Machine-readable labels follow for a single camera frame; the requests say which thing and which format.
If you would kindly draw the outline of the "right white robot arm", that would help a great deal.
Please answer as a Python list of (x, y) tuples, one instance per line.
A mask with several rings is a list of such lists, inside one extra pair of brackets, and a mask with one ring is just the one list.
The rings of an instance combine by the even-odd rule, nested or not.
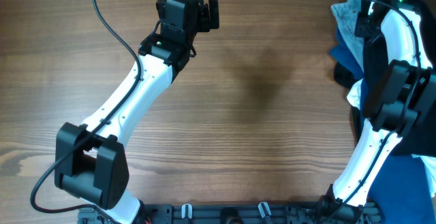
[(366, 120), (352, 158), (322, 197), (319, 213), (327, 219), (357, 220), (384, 161), (423, 125), (435, 103), (435, 73), (421, 53), (420, 15), (406, 0), (369, 1), (376, 6), (367, 22), (384, 36), (389, 65), (365, 99)]

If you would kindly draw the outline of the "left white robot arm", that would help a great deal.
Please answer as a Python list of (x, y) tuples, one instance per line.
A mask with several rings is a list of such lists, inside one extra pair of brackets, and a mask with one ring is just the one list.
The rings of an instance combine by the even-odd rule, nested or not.
[(125, 147), (151, 104), (196, 56), (193, 41), (219, 28), (218, 0), (158, 0), (159, 21), (110, 98), (81, 125), (56, 138), (56, 187), (86, 201), (108, 223), (143, 222), (143, 204), (127, 190)]

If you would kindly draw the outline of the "black pants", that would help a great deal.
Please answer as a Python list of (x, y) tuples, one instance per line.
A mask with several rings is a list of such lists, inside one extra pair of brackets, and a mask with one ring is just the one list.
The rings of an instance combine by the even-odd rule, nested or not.
[[(420, 60), (424, 56), (435, 64), (435, 18), (422, 0), (408, 0), (424, 18), (416, 27), (424, 31), (420, 47)], [(401, 110), (410, 94), (418, 69), (406, 64), (405, 59), (393, 58), (388, 62), (388, 35), (365, 39), (364, 77), (369, 94), (365, 100), (363, 116), (377, 132), (396, 129)], [(420, 78), (406, 109), (403, 125), (399, 130), (402, 140), (392, 149), (394, 156), (435, 156), (435, 68), (422, 67)]]

